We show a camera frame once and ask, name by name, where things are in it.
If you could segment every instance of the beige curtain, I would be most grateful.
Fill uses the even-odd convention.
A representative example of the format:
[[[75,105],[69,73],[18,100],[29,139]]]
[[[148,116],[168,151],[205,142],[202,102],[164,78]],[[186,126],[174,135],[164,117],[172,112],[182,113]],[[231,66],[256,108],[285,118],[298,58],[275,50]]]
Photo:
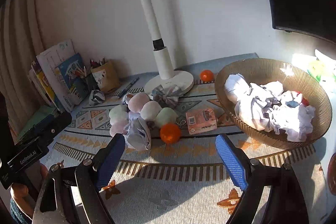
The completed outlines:
[[[43,104],[27,77],[42,51],[35,0],[6,0],[0,8],[0,92],[16,134]]]

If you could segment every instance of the pastel plush toy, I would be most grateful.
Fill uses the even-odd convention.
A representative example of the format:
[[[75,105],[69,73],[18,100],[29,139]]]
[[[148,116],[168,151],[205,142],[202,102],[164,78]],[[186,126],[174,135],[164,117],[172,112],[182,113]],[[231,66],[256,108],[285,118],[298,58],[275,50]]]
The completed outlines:
[[[148,95],[144,92],[140,92],[133,96],[128,101],[128,108],[131,112],[140,113],[140,116],[146,122],[154,122],[158,128],[168,123],[175,123],[178,115],[175,111],[169,107],[161,108],[158,102],[150,101]],[[111,109],[110,135],[113,137],[116,133],[127,134],[124,129],[129,123],[129,113],[126,112],[126,105],[118,105]]]
[[[145,92],[134,95],[128,102],[128,108],[132,112],[140,113],[143,106],[149,102],[149,97]]]
[[[140,112],[141,118],[147,122],[154,122],[156,116],[159,114],[161,109],[162,107],[157,101],[149,101],[148,103],[145,103]]]
[[[158,128],[163,127],[167,123],[175,123],[178,115],[169,107],[163,108],[156,116],[154,123]]]
[[[127,134],[124,127],[128,124],[127,106],[118,105],[110,110],[110,135],[113,137],[116,133]]]

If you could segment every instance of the desk lamp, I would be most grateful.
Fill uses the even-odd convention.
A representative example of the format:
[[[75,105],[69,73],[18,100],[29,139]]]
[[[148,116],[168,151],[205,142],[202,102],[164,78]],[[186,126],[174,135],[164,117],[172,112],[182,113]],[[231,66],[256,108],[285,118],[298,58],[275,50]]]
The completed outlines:
[[[164,46],[158,22],[154,13],[151,0],[141,0],[149,31],[154,45],[154,58],[159,75],[147,82],[144,91],[150,95],[152,90],[159,85],[164,88],[173,84],[179,86],[183,93],[188,92],[194,85],[194,77],[191,73],[174,70],[167,47]]]

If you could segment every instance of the bowl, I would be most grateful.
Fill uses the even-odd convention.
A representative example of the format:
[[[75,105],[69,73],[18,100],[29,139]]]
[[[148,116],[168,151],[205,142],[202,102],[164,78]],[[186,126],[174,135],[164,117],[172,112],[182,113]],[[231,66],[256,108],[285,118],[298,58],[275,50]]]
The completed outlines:
[[[274,131],[258,131],[242,122],[235,114],[235,105],[227,98],[224,84],[230,74],[241,74],[246,82],[257,85],[279,81],[283,91],[301,92],[311,106],[315,107],[312,120],[313,132],[307,134],[305,142],[287,141],[287,135],[276,135]],[[320,84],[303,70],[282,61],[252,58],[233,62],[225,66],[216,76],[215,91],[218,99],[232,121],[247,135],[257,141],[283,149],[293,149],[309,145],[321,138],[328,130],[332,119],[332,107],[329,98]]]

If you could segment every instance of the bolt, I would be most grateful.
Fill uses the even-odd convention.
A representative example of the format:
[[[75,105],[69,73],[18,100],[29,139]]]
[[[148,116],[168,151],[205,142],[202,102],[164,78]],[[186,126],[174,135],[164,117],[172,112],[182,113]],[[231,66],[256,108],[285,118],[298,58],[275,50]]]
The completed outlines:
[[[52,172],[55,172],[58,170],[58,164],[54,164],[52,167],[51,167],[51,170]]]
[[[292,166],[288,163],[285,163],[283,164],[283,167],[286,169],[286,170],[291,170],[292,169]]]
[[[250,163],[251,163],[252,165],[258,165],[258,164],[260,163],[260,161],[257,160],[257,159],[250,159]]]
[[[92,160],[91,159],[85,159],[85,160],[83,160],[83,165],[89,166],[91,164],[92,164]]]

